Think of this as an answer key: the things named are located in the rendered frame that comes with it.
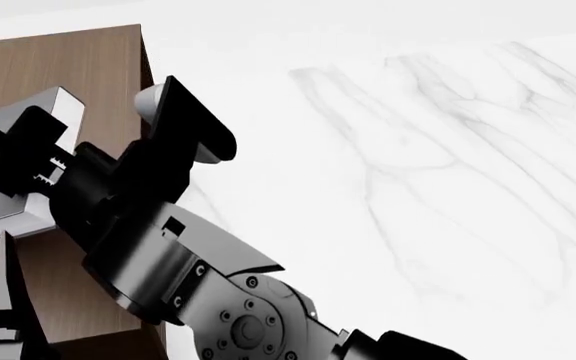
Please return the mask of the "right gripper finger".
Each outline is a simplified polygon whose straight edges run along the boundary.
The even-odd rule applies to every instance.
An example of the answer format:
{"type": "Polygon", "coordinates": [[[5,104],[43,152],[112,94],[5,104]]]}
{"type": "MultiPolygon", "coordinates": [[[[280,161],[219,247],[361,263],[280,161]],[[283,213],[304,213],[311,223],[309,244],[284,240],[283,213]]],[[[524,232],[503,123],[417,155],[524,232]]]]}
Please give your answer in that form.
{"type": "Polygon", "coordinates": [[[123,197],[175,203],[188,187],[196,162],[231,161],[236,153],[234,134],[170,75],[147,136],[121,155],[112,179],[123,197]]]}
{"type": "MultiPolygon", "coordinates": [[[[0,108],[0,131],[7,132],[27,107],[36,105],[67,126],[56,145],[74,152],[84,117],[85,105],[68,90],[55,86],[14,104],[0,108]]],[[[52,230],[48,199],[41,194],[8,197],[0,193],[0,233],[23,237],[52,230]]]]}

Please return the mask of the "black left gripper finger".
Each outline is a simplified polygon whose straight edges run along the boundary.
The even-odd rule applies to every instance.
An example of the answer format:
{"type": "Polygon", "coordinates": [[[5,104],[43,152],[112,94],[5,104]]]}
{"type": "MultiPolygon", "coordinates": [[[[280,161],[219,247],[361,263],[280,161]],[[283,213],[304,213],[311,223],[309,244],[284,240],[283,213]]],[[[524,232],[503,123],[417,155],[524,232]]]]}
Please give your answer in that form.
{"type": "Polygon", "coordinates": [[[59,360],[29,298],[15,239],[7,232],[0,236],[0,310],[14,311],[17,317],[23,340],[21,360],[59,360]]]}

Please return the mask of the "brown wooden cabinet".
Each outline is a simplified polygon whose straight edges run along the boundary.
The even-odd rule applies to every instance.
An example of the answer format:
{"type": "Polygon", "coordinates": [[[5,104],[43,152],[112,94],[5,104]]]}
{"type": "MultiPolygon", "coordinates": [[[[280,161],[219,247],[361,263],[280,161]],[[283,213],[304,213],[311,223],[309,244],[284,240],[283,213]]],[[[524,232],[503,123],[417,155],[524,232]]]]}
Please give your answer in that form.
{"type": "MultiPolygon", "coordinates": [[[[141,134],[134,97],[153,83],[137,25],[0,41],[0,107],[54,86],[85,105],[80,141],[118,157],[141,134]]],[[[168,360],[165,330],[117,305],[60,230],[18,239],[27,290],[63,360],[168,360]]]]}

